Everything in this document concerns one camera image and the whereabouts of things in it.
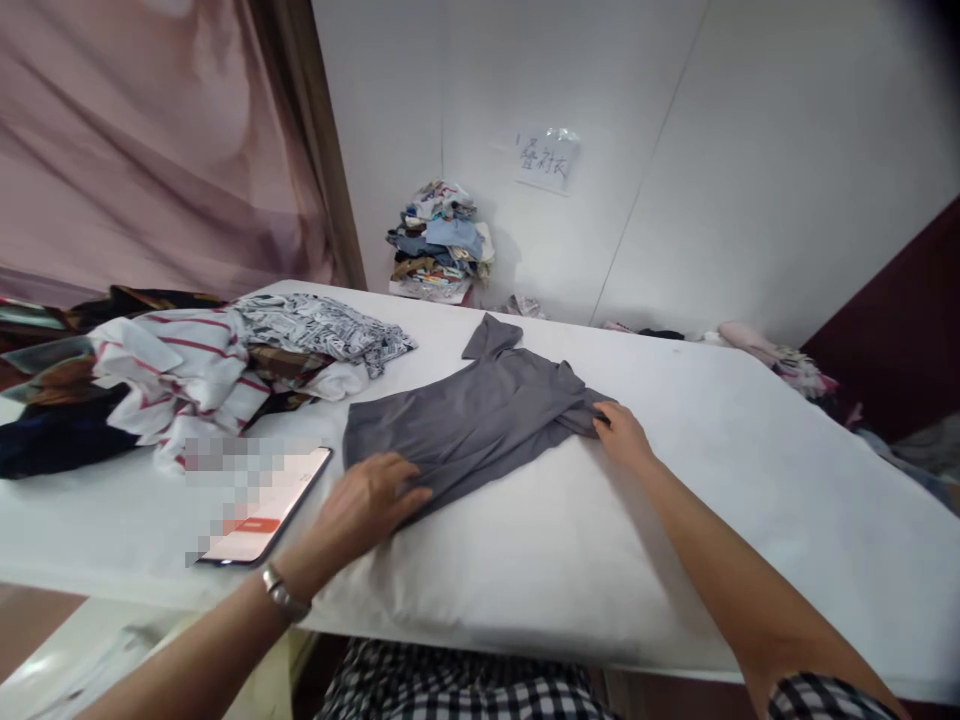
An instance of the white tabletop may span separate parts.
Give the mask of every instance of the white tabletop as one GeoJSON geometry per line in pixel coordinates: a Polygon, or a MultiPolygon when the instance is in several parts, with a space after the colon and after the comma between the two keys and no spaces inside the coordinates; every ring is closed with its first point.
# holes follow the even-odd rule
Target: white tabletop
{"type": "MultiPolygon", "coordinates": [[[[417,340],[357,401],[466,365],[460,353],[482,317],[297,281],[265,292],[325,294],[417,340]]],[[[522,346],[569,361],[589,386],[632,408],[658,455],[895,691],[956,694],[960,521],[926,491],[746,353],[504,319],[523,328],[522,346]]],[[[337,451],[282,544],[342,472],[348,402],[268,416],[250,433],[337,451]]],[[[160,475],[150,452],[0,482],[0,581],[183,610],[212,607],[235,588],[243,571],[186,567],[185,558],[240,491],[160,475]]],[[[630,492],[622,480],[595,441],[567,440],[354,563],[304,625],[601,665],[734,671],[657,518],[642,494],[621,495],[630,492]]]]}

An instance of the smartphone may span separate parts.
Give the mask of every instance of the smartphone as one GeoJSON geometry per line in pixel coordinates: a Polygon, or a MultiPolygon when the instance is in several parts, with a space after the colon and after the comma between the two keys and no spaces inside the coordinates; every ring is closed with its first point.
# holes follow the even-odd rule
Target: smartphone
{"type": "Polygon", "coordinates": [[[333,450],[323,447],[307,455],[287,455],[283,470],[273,473],[270,487],[260,489],[260,502],[253,514],[232,532],[214,540],[197,562],[214,565],[261,563],[332,456],[333,450]]]}

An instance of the wristwatch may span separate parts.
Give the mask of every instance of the wristwatch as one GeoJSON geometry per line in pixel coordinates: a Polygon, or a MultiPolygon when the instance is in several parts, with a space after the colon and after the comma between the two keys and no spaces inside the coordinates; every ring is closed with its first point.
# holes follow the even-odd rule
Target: wristwatch
{"type": "Polygon", "coordinates": [[[300,602],[287,592],[283,578],[270,563],[267,563],[263,571],[263,584],[267,588],[267,595],[279,606],[290,622],[298,623],[310,613],[310,604],[300,602]]]}

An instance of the person's right hand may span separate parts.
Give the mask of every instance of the person's right hand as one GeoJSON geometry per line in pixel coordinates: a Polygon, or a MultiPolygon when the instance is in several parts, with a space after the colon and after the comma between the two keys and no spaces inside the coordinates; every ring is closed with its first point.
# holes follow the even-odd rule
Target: person's right hand
{"type": "Polygon", "coordinates": [[[333,575],[423,507],[430,489],[409,485],[419,472],[397,453],[374,455],[347,470],[313,527],[274,563],[288,592],[308,602],[333,575]]]}
{"type": "Polygon", "coordinates": [[[593,426],[611,460],[631,472],[640,472],[657,462],[643,426],[630,410],[615,402],[599,402],[593,406],[610,421],[607,425],[600,418],[594,418],[593,426]]]}

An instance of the paper sign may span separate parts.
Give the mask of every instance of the paper sign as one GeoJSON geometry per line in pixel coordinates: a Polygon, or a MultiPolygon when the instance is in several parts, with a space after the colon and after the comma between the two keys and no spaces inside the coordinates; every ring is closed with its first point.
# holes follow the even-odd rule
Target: paper sign
{"type": "Polygon", "coordinates": [[[580,150],[576,133],[565,128],[518,132],[515,140],[519,182],[563,193],[580,150]]]}

